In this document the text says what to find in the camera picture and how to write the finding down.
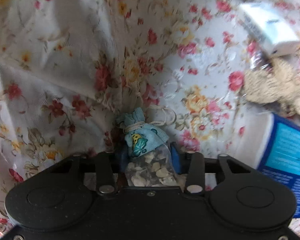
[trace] clear plastic bag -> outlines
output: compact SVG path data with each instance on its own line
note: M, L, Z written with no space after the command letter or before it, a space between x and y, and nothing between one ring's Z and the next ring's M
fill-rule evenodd
M170 150L166 144L134 158L128 164L125 175L129 186L164 187L178 185L171 162Z

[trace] floral fabric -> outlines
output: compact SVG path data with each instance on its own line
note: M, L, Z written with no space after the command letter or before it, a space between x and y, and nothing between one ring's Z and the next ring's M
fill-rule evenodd
M272 3L300 37L300 0L0 0L0 236L15 184L110 150L136 106L172 108L165 132L189 150L234 152L245 113L262 111L238 96L256 49L243 1ZM300 71L300 49L289 61Z

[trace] black mount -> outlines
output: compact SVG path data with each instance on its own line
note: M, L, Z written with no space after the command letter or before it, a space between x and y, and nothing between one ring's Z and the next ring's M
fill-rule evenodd
M184 193L179 187L119 189L113 173L124 170L126 149L72 156L8 193L5 206L16 226L2 240L299 239L288 229L296 200L287 187L228 155L208 159L172 149L188 173ZM96 191L83 185L86 172L96 173ZM218 183L207 192L206 172Z

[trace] light blue fabric bag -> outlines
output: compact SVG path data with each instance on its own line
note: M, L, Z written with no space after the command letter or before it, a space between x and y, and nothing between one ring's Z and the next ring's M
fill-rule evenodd
M139 157L153 151L167 142L168 135L155 125L145 123L145 116L140 107L132 114L123 114L117 118L117 123L124 122L124 131L127 133L125 141L129 148L130 157Z

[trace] silver rivet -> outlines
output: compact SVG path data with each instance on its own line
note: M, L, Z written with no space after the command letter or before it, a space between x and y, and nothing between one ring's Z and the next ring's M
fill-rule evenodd
M99 191L100 191L101 193L104 193L104 194L109 194L109 193L114 192L114 187L111 186L111 185L102 185L102 186L99 188Z
M148 197L153 197L155 195L155 191L149 191L148 193L147 193L147 196Z
M24 240L22 236L16 235L14 236L13 240Z
M190 185L187 187L187 191L194 194L203 191L203 188L200 185Z

